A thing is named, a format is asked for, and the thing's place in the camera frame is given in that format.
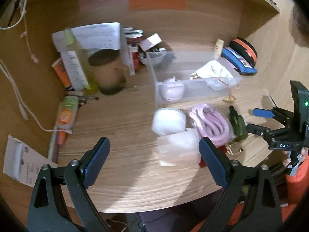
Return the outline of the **person's right hand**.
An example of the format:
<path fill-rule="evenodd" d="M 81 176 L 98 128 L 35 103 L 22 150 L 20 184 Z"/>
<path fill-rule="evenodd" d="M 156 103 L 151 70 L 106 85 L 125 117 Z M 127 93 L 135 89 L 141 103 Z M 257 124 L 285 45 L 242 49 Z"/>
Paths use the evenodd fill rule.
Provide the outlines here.
<path fill-rule="evenodd" d="M 303 147 L 299 152 L 284 150 L 285 159 L 283 165 L 287 168 L 288 175 L 296 175 L 298 166 L 305 160 L 308 155 L 308 148 Z"/>

